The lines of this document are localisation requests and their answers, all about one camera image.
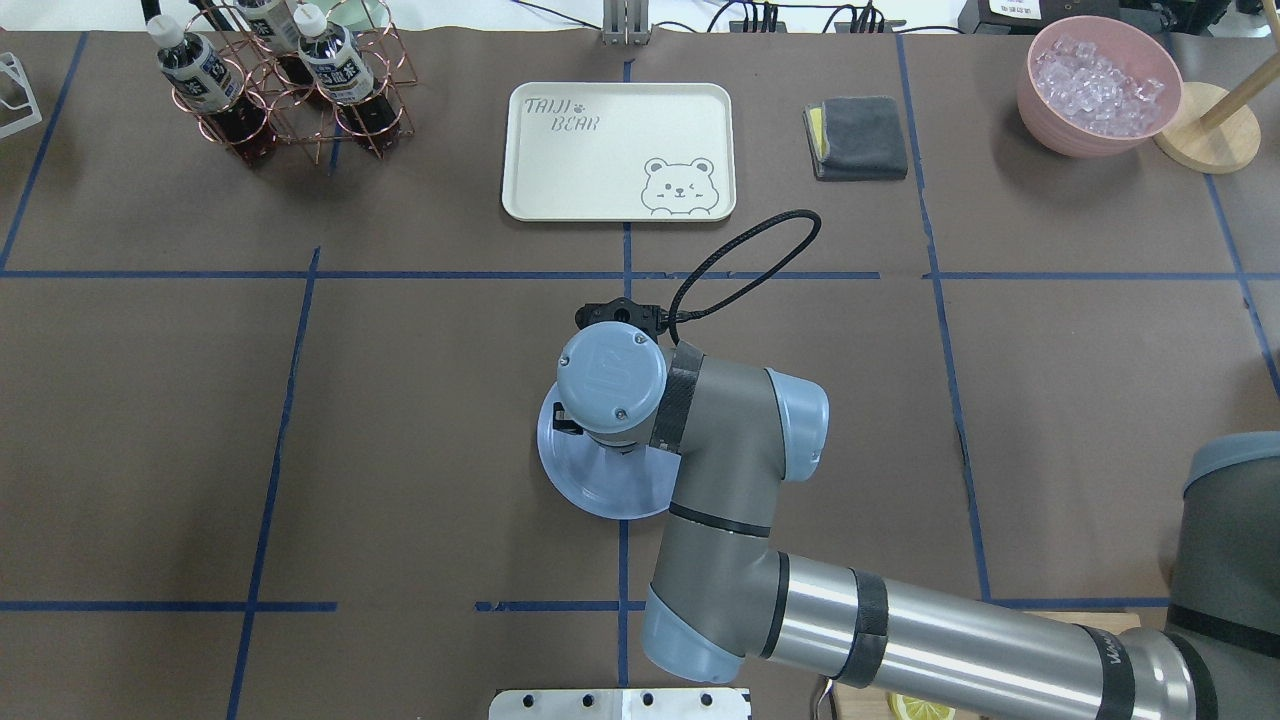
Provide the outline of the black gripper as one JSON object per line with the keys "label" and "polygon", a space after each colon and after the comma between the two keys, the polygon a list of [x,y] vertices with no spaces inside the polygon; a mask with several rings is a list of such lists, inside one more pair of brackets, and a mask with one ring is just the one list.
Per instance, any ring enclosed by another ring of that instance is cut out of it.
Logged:
{"label": "black gripper", "polygon": [[666,355],[657,309],[626,297],[586,304],[579,331],[559,351],[556,388],[564,415],[582,432],[617,436],[640,427],[666,391]]}

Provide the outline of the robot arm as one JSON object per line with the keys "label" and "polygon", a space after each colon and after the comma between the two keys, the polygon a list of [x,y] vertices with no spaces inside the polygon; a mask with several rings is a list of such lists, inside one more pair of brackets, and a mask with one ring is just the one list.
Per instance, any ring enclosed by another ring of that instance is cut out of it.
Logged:
{"label": "robot arm", "polygon": [[678,456],[643,624],[667,673],[726,684],[759,657],[992,719],[1277,716],[1276,432],[1196,452],[1165,625],[1115,634],[773,550],[781,486],[820,461],[826,392],[660,347],[675,309],[620,297],[575,320],[553,427]]}

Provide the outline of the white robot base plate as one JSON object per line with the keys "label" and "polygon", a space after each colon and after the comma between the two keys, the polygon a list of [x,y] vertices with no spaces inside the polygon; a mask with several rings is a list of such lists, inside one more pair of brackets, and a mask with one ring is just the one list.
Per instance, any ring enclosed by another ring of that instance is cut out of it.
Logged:
{"label": "white robot base plate", "polygon": [[750,692],[731,687],[512,689],[490,702],[489,719],[751,719]]}

